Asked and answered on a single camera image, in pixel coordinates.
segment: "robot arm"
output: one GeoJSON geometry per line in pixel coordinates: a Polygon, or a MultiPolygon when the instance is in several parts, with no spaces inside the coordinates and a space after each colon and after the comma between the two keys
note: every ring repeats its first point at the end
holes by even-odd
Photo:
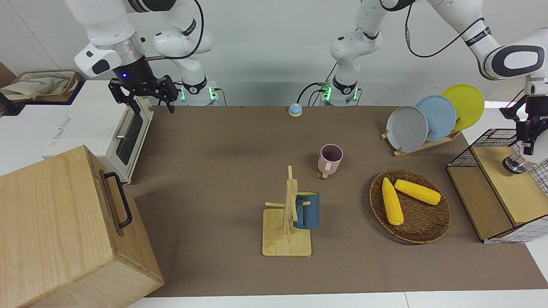
{"type": "MultiPolygon", "coordinates": [[[[483,0],[426,0],[433,9],[461,35],[476,56],[480,74],[496,81],[526,76],[525,98],[515,109],[503,111],[516,121],[518,140],[523,141],[523,154],[533,155],[538,136],[548,129],[548,28],[512,45],[501,46],[492,36],[482,18],[483,0]],[[517,109],[526,104],[527,121],[519,121],[517,109]]],[[[339,37],[331,44],[331,54],[337,60],[329,103],[343,106],[351,99],[356,87],[359,64],[356,58],[372,53],[382,43],[380,24],[387,12],[397,11],[415,0],[362,0],[356,15],[356,32],[339,37]]],[[[410,44],[406,29],[407,44],[410,44]]]]}
{"type": "Polygon", "coordinates": [[[194,1],[177,0],[171,10],[162,12],[164,21],[172,28],[156,34],[154,47],[179,69],[181,100],[185,105],[207,106],[217,99],[216,85],[206,76],[202,63],[194,55],[210,51],[213,48],[213,39],[209,31],[201,31],[190,13],[192,10],[188,7],[189,3],[194,4],[194,1]],[[192,56],[185,56],[193,51],[192,56]]]}
{"type": "MultiPolygon", "coordinates": [[[[524,98],[515,107],[501,111],[506,118],[516,122],[517,138],[523,142],[521,154],[537,161],[539,153],[534,153],[535,142],[548,129],[548,28],[538,29],[514,44],[501,46],[483,20],[476,22],[482,15],[483,0],[427,1],[457,33],[463,34],[462,38],[476,56],[483,77],[496,81],[526,76],[524,98]],[[520,121],[516,112],[524,104],[528,118],[520,121]]],[[[548,139],[541,138],[539,142],[542,143],[539,146],[545,148],[548,139]]],[[[504,166],[511,172],[516,171],[508,159],[504,166]]]]}
{"type": "Polygon", "coordinates": [[[192,58],[194,54],[210,51],[213,43],[208,32],[195,31],[196,20],[188,13],[190,0],[65,0],[72,14],[85,28],[90,43],[75,57],[78,67],[88,76],[95,77],[112,70],[116,78],[109,88],[115,99],[135,108],[134,96],[153,96],[164,101],[170,112],[170,102],[178,97],[178,90],[168,75],[156,78],[141,49],[135,26],[129,21],[127,12],[162,12],[173,28],[157,34],[155,47],[161,59],[171,59],[181,71],[181,81],[188,96],[204,96],[207,104],[213,99],[211,81],[205,76],[202,65],[192,58]],[[207,90],[192,93],[193,90],[207,90]],[[121,88],[129,91],[123,94],[121,88]]]}

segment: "yellow corn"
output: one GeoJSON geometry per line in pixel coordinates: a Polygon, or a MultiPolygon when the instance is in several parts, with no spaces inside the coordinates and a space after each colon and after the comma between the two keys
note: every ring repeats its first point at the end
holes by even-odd
{"type": "Polygon", "coordinates": [[[383,201],[388,222],[394,226],[401,225],[403,223],[402,206],[399,203],[396,190],[388,178],[383,179],[383,201]]]}
{"type": "Polygon", "coordinates": [[[433,206],[437,205],[442,198],[439,192],[435,190],[404,180],[397,180],[394,187],[408,196],[433,206]]]}

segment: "oven handle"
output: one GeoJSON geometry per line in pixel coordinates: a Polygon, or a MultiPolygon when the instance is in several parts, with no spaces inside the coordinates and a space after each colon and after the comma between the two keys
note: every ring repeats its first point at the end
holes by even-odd
{"type": "Polygon", "coordinates": [[[133,113],[130,109],[126,110],[124,121],[116,133],[116,139],[125,139],[128,137],[129,128],[132,126],[134,117],[135,113],[133,113]]]}
{"type": "Polygon", "coordinates": [[[112,178],[112,177],[116,179],[116,185],[118,186],[118,190],[120,191],[120,196],[122,197],[125,213],[127,215],[126,220],[118,225],[120,229],[123,229],[132,223],[132,220],[133,220],[132,211],[131,209],[129,209],[128,200],[125,197],[124,188],[122,187],[122,182],[120,181],[120,177],[118,176],[118,174],[116,174],[116,172],[105,173],[105,179],[112,178]]]}

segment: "beige bag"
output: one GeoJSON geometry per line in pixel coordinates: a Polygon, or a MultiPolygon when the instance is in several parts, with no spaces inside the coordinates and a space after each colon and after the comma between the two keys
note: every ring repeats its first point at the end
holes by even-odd
{"type": "Polygon", "coordinates": [[[33,99],[43,94],[57,95],[69,84],[70,77],[63,79],[58,77],[29,76],[25,80],[7,85],[0,89],[0,92],[9,100],[33,99]]]}

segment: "blue mug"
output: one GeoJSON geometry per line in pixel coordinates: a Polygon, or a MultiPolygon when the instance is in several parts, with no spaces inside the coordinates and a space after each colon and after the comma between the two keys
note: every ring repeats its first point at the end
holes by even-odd
{"type": "Polygon", "coordinates": [[[298,192],[296,198],[297,221],[293,226],[299,229],[312,230],[319,227],[319,193],[298,192]]]}

